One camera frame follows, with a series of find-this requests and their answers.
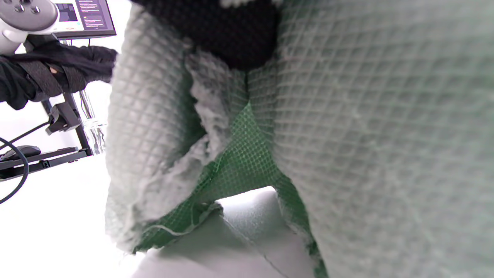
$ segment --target white wall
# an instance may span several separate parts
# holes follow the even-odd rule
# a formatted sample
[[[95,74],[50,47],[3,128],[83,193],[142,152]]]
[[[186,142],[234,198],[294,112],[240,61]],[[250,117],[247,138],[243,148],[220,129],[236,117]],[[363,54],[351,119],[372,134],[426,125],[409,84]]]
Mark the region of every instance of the white wall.
[[[91,43],[120,51],[130,3],[108,2],[118,35]],[[74,44],[84,45],[87,40]],[[96,116],[105,120],[111,86],[95,82],[87,87],[87,92]],[[52,99],[53,103],[61,101],[63,98]],[[0,103],[0,137],[5,139],[46,120],[40,103],[28,103],[20,111]],[[78,143],[74,131],[47,136],[41,130],[17,145],[32,144],[50,151]],[[10,193],[19,180],[0,183],[0,198]],[[123,254],[104,232],[108,185],[103,155],[29,175],[21,190],[0,205],[0,277],[129,277],[136,267],[131,261],[137,262],[138,258],[122,261]]]
[[[92,39],[91,44],[96,46],[106,46],[116,49],[120,52],[124,41],[124,31],[130,12],[130,2],[127,0],[108,0],[110,12],[117,35],[109,38]],[[76,46],[87,45],[87,40],[73,41]],[[86,87],[95,114],[98,118],[106,120],[108,117],[109,96],[112,88],[109,84],[103,82],[93,82]],[[63,102],[63,97],[51,99],[52,103]],[[27,130],[45,122],[46,113],[41,103],[30,102],[20,111],[15,111],[6,103],[0,103],[0,137],[12,139]],[[43,130],[38,130],[32,135],[18,141],[17,145],[36,145],[42,151],[57,150],[69,146],[78,146],[79,141],[74,131],[68,133],[56,133],[48,136]]]

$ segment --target white vr controller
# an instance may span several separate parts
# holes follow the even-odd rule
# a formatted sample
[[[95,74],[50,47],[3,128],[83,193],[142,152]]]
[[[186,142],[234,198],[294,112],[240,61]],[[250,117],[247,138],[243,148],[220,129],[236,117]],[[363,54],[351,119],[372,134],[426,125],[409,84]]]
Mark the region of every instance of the white vr controller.
[[[28,35],[49,35],[60,18],[51,0],[0,0],[0,54],[14,54]]]

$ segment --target grid pattern fabric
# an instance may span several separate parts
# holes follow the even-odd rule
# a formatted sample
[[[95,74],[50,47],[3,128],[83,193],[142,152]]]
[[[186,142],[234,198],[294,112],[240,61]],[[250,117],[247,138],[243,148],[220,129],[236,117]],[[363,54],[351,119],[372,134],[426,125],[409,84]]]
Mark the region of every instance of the grid pattern fabric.
[[[215,200],[272,185],[324,262],[317,277],[494,277],[494,2],[285,0],[273,60],[222,71],[228,143],[140,229],[126,226],[137,185],[211,130],[178,58],[190,46],[134,11],[107,155],[107,230],[137,239],[127,251],[165,246],[177,237],[161,227],[190,231]],[[174,196],[177,180],[162,186]]]

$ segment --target computer monitor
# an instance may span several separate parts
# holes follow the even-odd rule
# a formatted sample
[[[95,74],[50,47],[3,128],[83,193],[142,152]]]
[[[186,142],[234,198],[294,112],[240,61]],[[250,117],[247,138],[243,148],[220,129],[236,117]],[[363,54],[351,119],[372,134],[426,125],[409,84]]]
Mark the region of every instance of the computer monitor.
[[[53,34],[59,40],[115,36],[115,27],[106,0],[52,0],[60,10]]]

